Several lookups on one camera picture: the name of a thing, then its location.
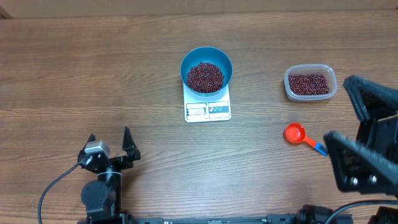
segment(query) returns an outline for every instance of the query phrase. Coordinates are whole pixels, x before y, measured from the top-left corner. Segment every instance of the red bean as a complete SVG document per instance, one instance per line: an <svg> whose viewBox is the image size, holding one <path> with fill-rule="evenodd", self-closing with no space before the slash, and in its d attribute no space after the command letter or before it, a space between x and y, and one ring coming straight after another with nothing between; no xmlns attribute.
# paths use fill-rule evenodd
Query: red bean
<svg viewBox="0 0 398 224"><path fill-rule="evenodd" d="M187 84L199 93L213 93L224 85L224 75L219 66L200 62L188 73Z"/></svg>
<svg viewBox="0 0 398 224"><path fill-rule="evenodd" d="M323 74L289 75L290 89L297 95L322 95L329 93Z"/></svg>

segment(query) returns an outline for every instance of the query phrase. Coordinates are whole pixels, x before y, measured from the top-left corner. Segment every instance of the orange measuring spoon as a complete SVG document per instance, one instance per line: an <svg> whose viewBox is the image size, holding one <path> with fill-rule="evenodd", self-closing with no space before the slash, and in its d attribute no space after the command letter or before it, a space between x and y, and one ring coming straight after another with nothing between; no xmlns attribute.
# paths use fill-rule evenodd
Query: orange measuring spoon
<svg viewBox="0 0 398 224"><path fill-rule="evenodd" d="M322 143L316 142L315 140L309 138L305 133L305 128L300 123L291 123L288 125L284 131L284 136L286 141L299 144L301 142L306 142L314 149L316 149L320 154L327 156L328 149L323 146Z"/></svg>

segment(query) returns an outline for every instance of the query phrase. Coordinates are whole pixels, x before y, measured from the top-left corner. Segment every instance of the wood grain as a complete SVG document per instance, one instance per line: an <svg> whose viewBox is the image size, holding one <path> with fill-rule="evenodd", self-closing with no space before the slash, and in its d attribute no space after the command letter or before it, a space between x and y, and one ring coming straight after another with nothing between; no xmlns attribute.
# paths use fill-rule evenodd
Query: wood grain
<svg viewBox="0 0 398 224"><path fill-rule="evenodd" d="M398 88L398 12L269 12L0 21L0 223L37 223L44 188L76 162L91 133L122 154L128 126L142 153L124 172L123 207L137 217L241 217L337 208L384 195L343 194L329 159L282 132L296 121L314 139L358 128L343 80ZM231 121L187 124L180 62L203 45L234 65ZM325 63L339 89L293 103L292 65ZM76 170L44 200L45 223L85 217ZM377 207L350 210L367 223Z"/></svg>
<svg viewBox="0 0 398 224"><path fill-rule="evenodd" d="M395 9L398 0L2 0L15 19Z"/></svg>

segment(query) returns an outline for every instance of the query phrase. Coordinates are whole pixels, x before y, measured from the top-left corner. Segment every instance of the bowl of red beans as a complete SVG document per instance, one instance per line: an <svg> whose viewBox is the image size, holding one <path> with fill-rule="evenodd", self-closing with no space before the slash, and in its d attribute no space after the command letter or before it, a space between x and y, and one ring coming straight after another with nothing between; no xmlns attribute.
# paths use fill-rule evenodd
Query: bowl of red beans
<svg viewBox="0 0 398 224"><path fill-rule="evenodd" d="M181 79L199 96L214 96L232 79L231 60L220 49L199 47L189 52L181 63Z"/></svg>
<svg viewBox="0 0 398 224"><path fill-rule="evenodd" d="M292 101L315 101L331 98L337 91L336 75L324 64L295 65L284 77L287 98Z"/></svg>

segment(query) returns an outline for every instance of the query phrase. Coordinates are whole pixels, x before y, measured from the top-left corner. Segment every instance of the clear plastic container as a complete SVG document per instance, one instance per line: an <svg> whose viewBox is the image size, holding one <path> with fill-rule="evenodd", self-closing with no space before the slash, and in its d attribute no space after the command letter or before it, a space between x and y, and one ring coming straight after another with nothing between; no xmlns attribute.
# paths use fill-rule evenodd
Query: clear plastic container
<svg viewBox="0 0 398 224"><path fill-rule="evenodd" d="M289 75L311 75L322 73L325 76L326 82L329 87L328 94L322 95L297 95L293 93L289 85ZM307 65L295 65L290 67L285 73L285 90L287 98L292 101L315 101L325 100L331 98L337 91L337 80L336 75L331 67L324 64L307 64Z"/></svg>

